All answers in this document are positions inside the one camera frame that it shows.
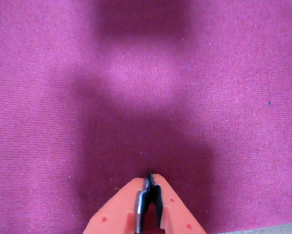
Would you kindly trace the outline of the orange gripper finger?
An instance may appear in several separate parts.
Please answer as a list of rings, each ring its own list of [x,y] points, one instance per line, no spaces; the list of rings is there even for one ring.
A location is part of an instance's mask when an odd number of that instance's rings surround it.
[[[137,195],[144,179],[134,178],[110,198],[90,219],[85,234],[133,234]]]
[[[206,234],[163,176],[149,173],[147,179],[150,203],[156,208],[158,226],[166,234]]]

